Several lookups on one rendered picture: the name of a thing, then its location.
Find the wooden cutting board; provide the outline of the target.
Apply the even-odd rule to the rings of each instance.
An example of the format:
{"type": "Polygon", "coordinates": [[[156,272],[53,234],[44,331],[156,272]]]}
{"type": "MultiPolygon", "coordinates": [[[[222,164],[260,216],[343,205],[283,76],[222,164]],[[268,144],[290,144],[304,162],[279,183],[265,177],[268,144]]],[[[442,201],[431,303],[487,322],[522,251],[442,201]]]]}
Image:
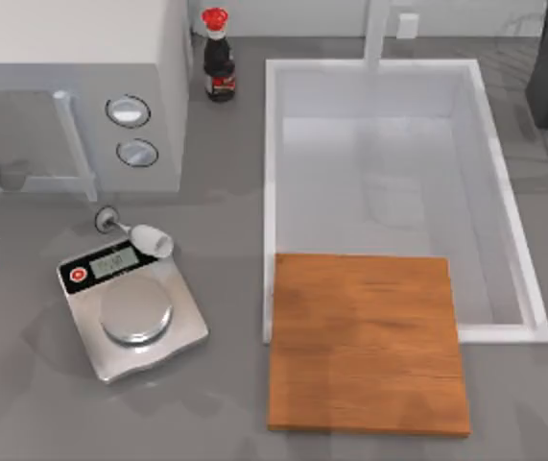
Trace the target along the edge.
{"type": "Polygon", "coordinates": [[[448,262],[279,254],[267,425],[471,433],[448,262]]]}

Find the tall white tap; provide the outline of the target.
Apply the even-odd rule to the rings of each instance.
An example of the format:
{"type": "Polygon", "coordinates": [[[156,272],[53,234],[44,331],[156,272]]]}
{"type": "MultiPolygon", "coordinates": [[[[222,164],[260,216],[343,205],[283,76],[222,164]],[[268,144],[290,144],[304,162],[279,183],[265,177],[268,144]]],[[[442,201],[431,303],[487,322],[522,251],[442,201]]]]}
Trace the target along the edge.
{"type": "Polygon", "coordinates": [[[364,61],[366,69],[376,73],[381,59],[391,0],[369,0],[364,61]]]}

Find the silver kitchen scale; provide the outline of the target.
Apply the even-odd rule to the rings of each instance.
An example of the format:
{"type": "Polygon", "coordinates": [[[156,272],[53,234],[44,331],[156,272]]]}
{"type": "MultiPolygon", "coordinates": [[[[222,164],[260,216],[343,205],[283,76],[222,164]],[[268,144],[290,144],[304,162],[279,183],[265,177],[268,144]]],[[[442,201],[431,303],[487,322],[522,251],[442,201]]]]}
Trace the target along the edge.
{"type": "Polygon", "coordinates": [[[174,259],[145,255],[128,239],[65,259],[57,276],[104,383],[152,369],[209,336],[174,259]]]}

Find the small round microwave knob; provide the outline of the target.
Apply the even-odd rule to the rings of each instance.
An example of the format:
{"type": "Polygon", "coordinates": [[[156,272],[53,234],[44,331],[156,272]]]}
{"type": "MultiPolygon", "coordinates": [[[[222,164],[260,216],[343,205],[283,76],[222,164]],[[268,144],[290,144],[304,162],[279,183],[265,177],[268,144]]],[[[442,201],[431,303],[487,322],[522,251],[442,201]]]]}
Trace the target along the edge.
{"type": "Polygon", "coordinates": [[[134,138],[116,145],[115,154],[131,168],[148,168],[157,163],[159,152],[156,146],[142,138],[134,138]]]}

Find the white wall socket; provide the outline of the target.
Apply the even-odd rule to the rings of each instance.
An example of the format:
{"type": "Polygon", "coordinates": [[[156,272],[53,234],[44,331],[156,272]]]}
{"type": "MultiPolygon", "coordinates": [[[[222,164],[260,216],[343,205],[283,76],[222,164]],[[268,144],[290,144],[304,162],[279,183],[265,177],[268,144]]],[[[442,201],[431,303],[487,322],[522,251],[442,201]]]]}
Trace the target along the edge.
{"type": "Polygon", "coordinates": [[[414,12],[403,12],[398,16],[395,37],[397,39],[415,39],[418,36],[419,15],[414,12]]]}

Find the dark bottle with red cap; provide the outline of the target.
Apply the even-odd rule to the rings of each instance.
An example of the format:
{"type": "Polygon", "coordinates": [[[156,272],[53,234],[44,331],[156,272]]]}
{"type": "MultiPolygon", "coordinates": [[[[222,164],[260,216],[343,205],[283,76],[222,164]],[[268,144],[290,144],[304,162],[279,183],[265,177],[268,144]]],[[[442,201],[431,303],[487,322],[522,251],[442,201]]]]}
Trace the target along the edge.
{"type": "Polygon", "coordinates": [[[235,61],[226,37],[228,13],[220,7],[207,8],[201,19],[207,32],[203,51],[205,92],[213,102],[228,102],[236,93],[235,61]]]}

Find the pale microwave oven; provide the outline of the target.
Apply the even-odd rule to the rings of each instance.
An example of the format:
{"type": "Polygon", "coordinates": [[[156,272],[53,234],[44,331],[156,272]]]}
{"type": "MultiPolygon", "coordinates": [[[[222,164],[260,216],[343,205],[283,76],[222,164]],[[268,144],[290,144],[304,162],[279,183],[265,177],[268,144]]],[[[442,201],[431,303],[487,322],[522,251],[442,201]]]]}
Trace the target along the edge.
{"type": "MultiPolygon", "coordinates": [[[[191,72],[187,0],[0,0],[0,90],[72,95],[98,199],[179,189],[191,72]],[[125,94],[150,107],[145,126],[107,118],[107,100],[125,94]],[[116,145],[134,138],[156,146],[156,164],[117,158],[116,145]]],[[[78,176],[29,180],[14,192],[84,194],[78,176]]]]}

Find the white sink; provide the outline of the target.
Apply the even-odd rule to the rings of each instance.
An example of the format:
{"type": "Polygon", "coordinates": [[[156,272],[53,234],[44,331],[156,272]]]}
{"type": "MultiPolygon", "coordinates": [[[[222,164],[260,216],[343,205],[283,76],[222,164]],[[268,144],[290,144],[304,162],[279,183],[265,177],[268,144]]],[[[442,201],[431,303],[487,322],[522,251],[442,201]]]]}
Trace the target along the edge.
{"type": "Polygon", "coordinates": [[[467,344],[548,344],[479,64],[273,59],[265,70],[262,336],[281,253],[440,256],[467,344]]]}

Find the grey microwave door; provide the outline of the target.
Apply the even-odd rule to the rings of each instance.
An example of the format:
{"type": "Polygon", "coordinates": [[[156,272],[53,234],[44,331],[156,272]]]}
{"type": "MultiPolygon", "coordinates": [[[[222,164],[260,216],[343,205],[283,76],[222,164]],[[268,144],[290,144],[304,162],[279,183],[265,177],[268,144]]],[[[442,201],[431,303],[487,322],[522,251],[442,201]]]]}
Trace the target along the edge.
{"type": "Polygon", "coordinates": [[[53,95],[0,90],[0,187],[21,191],[29,180],[77,176],[53,95]]]}

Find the large round microwave knob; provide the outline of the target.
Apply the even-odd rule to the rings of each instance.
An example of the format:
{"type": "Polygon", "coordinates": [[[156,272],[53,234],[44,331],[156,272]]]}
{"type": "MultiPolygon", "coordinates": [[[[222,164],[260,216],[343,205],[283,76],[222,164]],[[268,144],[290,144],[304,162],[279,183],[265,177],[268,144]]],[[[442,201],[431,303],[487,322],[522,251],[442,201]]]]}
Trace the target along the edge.
{"type": "Polygon", "coordinates": [[[150,107],[143,99],[129,94],[107,100],[105,112],[112,123],[126,129],[143,127],[152,116],[150,107]]]}

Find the white wine glass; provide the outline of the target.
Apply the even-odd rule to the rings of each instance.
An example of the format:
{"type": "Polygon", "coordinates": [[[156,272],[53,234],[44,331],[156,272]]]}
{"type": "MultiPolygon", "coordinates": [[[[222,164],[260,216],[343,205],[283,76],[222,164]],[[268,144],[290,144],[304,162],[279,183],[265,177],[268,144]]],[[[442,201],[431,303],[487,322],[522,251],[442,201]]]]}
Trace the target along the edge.
{"type": "Polygon", "coordinates": [[[120,214],[113,206],[103,206],[97,211],[95,228],[103,234],[121,231],[140,253],[157,259],[170,257],[175,247],[172,236],[162,230],[143,224],[122,224],[120,214]]]}

